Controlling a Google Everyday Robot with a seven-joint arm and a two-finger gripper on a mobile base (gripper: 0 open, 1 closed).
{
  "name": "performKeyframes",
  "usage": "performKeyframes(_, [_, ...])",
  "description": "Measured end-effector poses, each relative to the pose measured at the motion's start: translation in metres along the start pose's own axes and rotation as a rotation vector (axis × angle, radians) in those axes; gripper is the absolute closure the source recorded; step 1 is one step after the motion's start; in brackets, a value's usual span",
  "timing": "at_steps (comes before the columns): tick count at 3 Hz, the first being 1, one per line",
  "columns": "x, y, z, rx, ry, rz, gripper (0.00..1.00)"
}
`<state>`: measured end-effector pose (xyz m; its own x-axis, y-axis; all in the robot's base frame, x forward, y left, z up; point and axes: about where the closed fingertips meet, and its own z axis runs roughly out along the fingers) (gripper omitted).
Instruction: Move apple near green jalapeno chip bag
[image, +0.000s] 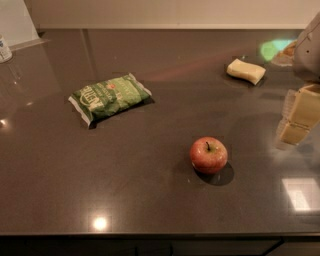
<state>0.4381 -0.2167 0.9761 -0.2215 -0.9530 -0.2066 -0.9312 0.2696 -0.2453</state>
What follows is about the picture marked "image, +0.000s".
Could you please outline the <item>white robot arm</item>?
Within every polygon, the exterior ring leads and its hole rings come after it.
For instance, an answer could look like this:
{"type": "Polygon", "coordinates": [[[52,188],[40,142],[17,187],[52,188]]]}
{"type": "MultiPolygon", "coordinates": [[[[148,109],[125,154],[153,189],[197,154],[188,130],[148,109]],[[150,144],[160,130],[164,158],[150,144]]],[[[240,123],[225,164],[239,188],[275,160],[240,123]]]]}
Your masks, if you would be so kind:
{"type": "Polygon", "coordinates": [[[305,84],[285,97],[275,142],[282,150],[297,146],[320,122],[320,13],[299,35],[293,57],[294,74],[305,84]]]}

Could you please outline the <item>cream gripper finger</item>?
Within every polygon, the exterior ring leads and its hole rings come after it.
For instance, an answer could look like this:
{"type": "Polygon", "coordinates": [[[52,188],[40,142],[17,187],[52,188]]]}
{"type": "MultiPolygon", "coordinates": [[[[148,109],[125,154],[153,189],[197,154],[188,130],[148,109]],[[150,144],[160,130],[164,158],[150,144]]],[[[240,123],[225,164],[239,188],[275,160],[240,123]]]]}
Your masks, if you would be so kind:
{"type": "Polygon", "coordinates": [[[276,132],[277,140],[289,145],[298,145],[319,122],[320,85],[305,84],[297,91],[289,90],[276,132]]]}

